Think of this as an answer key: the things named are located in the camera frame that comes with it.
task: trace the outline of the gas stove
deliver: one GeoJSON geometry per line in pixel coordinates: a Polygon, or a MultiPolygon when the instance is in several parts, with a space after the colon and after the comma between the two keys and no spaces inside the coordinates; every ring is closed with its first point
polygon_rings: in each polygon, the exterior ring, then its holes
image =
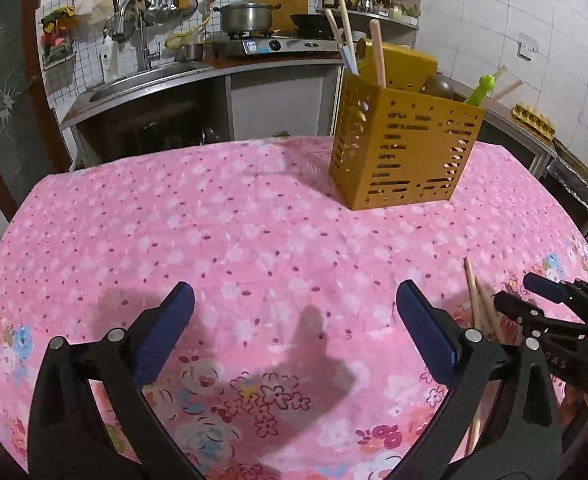
{"type": "Polygon", "coordinates": [[[274,54],[313,54],[338,52],[336,42],[331,39],[300,38],[296,32],[283,34],[274,32],[269,37],[252,37],[230,40],[219,37],[212,46],[214,54],[220,57],[264,56],[274,54]]]}

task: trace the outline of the faucet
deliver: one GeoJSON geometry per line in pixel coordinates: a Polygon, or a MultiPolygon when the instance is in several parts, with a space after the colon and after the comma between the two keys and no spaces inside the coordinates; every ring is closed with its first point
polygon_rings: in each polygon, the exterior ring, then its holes
{"type": "Polygon", "coordinates": [[[140,27],[141,44],[140,53],[138,52],[138,49],[136,52],[136,58],[138,59],[138,68],[140,70],[152,70],[151,61],[158,61],[159,59],[161,59],[161,52],[159,48],[159,50],[157,50],[156,52],[150,53],[148,47],[148,28],[145,24],[145,20],[143,19],[143,14],[141,12],[138,14],[138,26],[140,27]]]}
{"type": "Polygon", "coordinates": [[[131,32],[126,32],[125,25],[128,19],[128,16],[126,15],[129,7],[133,6],[135,12],[140,15],[140,12],[138,12],[137,1],[138,0],[123,0],[123,3],[120,4],[119,12],[116,14],[116,22],[114,23],[114,32],[112,33],[112,39],[114,41],[122,43],[123,41],[127,41],[134,33],[134,27],[132,27],[131,32]]]}

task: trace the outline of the wooden chopstick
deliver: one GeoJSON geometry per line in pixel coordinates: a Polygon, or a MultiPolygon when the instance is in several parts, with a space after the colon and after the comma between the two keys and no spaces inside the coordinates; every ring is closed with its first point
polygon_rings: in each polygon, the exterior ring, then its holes
{"type": "Polygon", "coordinates": [[[496,339],[500,344],[504,345],[505,336],[503,335],[503,330],[501,329],[501,323],[498,319],[498,314],[494,309],[494,301],[477,277],[474,277],[474,281],[476,282],[476,290],[478,291],[481,303],[485,307],[485,317],[489,322],[490,328],[492,329],[494,339],[496,339]]]}
{"type": "Polygon", "coordinates": [[[507,85],[503,90],[493,94],[490,98],[492,101],[498,101],[499,99],[503,99],[507,94],[514,92],[520,85],[523,84],[523,81],[517,79],[511,85],[507,85]]]}
{"type": "Polygon", "coordinates": [[[496,79],[500,78],[500,76],[502,76],[505,72],[507,72],[507,69],[508,69],[507,65],[500,66],[499,69],[494,74],[494,79],[496,80],[496,79]]]}
{"type": "Polygon", "coordinates": [[[338,25],[336,24],[334,15],[330,9],[325,9],[325,15],[327,16],[327,21],[330,22],[330,28],[332,29],[332,34],[334,34],[334,41],[336,42],[336,46],[340,52],[341,47],[343,47],[343,38],[341,38],[341,33],[338,30],[338,25]]]}
{"type": "Polygon", "coordinates": [[[345,34],[345,43],[347,48],[350,50],[352,59],[354,60],[354,66],[356,66],[356,53],[354,52],[354,41],[352,40],[352,27],[350,25],[350,17],[347,14],[347,6],[345,0],[338,0],[339,7],[341,8],[341,18],[343,19],[343,33],[345,34]]]}
{"type": "MultiPolygon", "coordinates": [[[[476,280],[474,272],[472,271],[472,264],[466,256],[463,259],[463,267],[465,268],[465,277],[468,280],[469,301],[472,304],[472,324],[475,329],[482,332],[483,314],[480,308],[480,301],[478,291],[476,290],[476,280]]],[[[469,425],[468,443],[466,445],[465,454],[469,455],[474,451],[476,443],[481,433],[481,409],[480,406],[476,409],[472,423],[469,425]]]]}
{"type": "MultiPolygon", "coordinates": [[[[465,277],[468,282],[469,301],[472,305],[472,323],[474,328],[482,332],[482,326],[487,325],[494,334],[494,338],[500,343],[505,344],[505,336],[501,330],[501,324],[498,314],[494,309],[494,302],[490,295],[483,287],[481,281],[474,275],[472,263],[468,257],[463,259],[465,268],[465,277]]],[[[466,445],[466,455],[474,451],[481,433],[481,407],[476,409],[472,423],[469,425],[468,442],[466,445]]]]}
{"type": "Polygon", "coordinates": [[[376,66],[376,83],[385,88],[385,57],[383,56],[383,38],[380,33],[380,22],[374,18],[370,20],[370,35],[372,36],[372,51],[374,53],[374,65],[376,66]]]}
{"type": "Polygon", "coordinates": [[[474,280],[474,272],[472,271],[472,263],[466,256],[463,258],[463,267],[465,268],[465,277],[468,280],[469,301],[472,304],[472,320],[474,328],[482,330],[483,314],[481,312],[480,301],[478,299],[478,291],[476,290],[476,281],[474,280]]]}

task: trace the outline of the floral tablecloth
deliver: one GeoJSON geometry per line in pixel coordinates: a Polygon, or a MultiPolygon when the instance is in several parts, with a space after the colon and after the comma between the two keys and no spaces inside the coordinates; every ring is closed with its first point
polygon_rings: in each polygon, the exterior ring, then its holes
{"type": "Polygon", "coordinates": [[[395,311],[402,280],[468,324],[469,256],[489,288],[570,319],[521,279],[588,281],[588,246],[506,150],[476,143],[448,202],[353,212],[328,176],[331,142],[173,150],[34,188],[0,245],[0,439],[21,464],[49,339],[127,327],[179,280],[196,312],[144,393],[212,479],[384,478],[446,393],[395,311]]]}

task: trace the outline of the plastic utensil caddy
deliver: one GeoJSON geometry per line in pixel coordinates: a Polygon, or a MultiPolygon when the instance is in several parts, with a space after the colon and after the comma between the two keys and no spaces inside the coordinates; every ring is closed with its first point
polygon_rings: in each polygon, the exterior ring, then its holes
{"type": "Polygon", "coordinates": [[[359,71],[360,77],[347,71],[343,77],[330,161],[330,175],[347,206],[450,199],[485,111],[418,93],[424,73],[414,71],[412,82],[412,70],[396,77],[388,68],[390,81],[382,89],[370,67],[359,71]]]}

